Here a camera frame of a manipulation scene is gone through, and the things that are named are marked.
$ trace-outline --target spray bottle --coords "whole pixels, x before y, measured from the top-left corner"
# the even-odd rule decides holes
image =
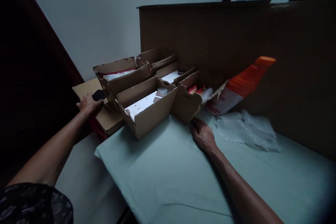
[[[267,68],[275,63],[270,57],[259,57],[253,65],[231,78],[219,98],[215,96],[207,106],[210,114],[219,116],[227,113],[237,103],[253,92]]]

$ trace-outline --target open cardboard box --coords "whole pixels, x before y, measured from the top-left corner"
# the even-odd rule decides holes
[[[206,88],[212,88],[214,90],[213,94],[204,104],[202,104],[202,96],[200,94],[194,93],[191,95],[188,93],[189,88],[195,84],[198,88],[205,85]],[[224,87],[225,83],[223,84],[222,78],[212,79],[207,71],[198,70],[180,82],[171,113],[184,124],[188,124],[205,104],[219,94]]]
[[[78,98],[83,98],[87,93],[95,93],[98,89],[101,89],[101,85],[97,78],[79,84],[72,88]],[[104,107],[96,115],[96,120],[91,117],[89,120],[93,130],[101,136],[103,140],[107,139],[114,132],[120,129],[125,121],[118,110],[115,110],[107,100],[104,100]]]
[[[192,74],[196,71],[196,68],[191,68],[188,71],[182,73],[179,75],[179,72],[183,72],[179,68],[179,62],[174,62],[168,66],[165,66],[164,68],[159,69],[155,75],[158,76],[163,81],[167,81],[175,86],[179,84],[181,80]]]
[[[133,121],[130,112],[126,108],[155,92],[158,88],[166,88],[170,92],[135,115]],[[115,102],[118,104],[125,122],[136,138],[140,140],[169,116],[176,92],[176,86],[164,83],[157,76],[154,76],[121,92],[117,95]]]
[[[151,66],[148,62],[146,62],[145,64],[141,64],[141,66],[138,67],[134,72],[120,76],[110,81],[104,79],[103,76],[133,68],[137,68],[134,57],[124,58],[93,67],[93,71],[98,77],[98,80],[106,93],[107,100],[117,111],[119,111],[119,108],[115,102],[117,94],[148,79],[151,74]]]
[[[175,61],[175,53],[167,49],[153,49],[138,55],[136,64],[138,67],[144,66],[147,62],[151,65],[151,74],[154,75],[160,68],[165,67]]]

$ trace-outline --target human hand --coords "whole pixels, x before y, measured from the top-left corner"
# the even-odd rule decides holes
[[[95,101],[92,97],[92,93],[88,93],[80,102],[76,103],[80,112],[91,115],[93,112],[99,112],[104,105],[104,100]]]
[[[192,122],[194,123],[195,127],[190,126],[190,131],[194,137],[194,141],[198,144],[198,146],[200,146],[207,153],[217,150],[218,147],[215,142],[212,128],[198,118],[194,118]]]

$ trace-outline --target forearm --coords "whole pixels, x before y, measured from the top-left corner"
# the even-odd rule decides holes
[[[208,153],[221,174],[244,223],[283,223],[219,150]]]
[[[88,117],[88,113],[79,112],[35,153],[8,186],[23,182],[54,186],[75,144],[76,137]]]

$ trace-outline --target bottle label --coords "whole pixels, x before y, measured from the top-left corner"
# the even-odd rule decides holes
[[[216,100],[216,97],[214,97],[208,108],[210,113],[214,116],[223,115],[232,109],[242,99],[242,96],[225,88],[220,94],[218,101]]]

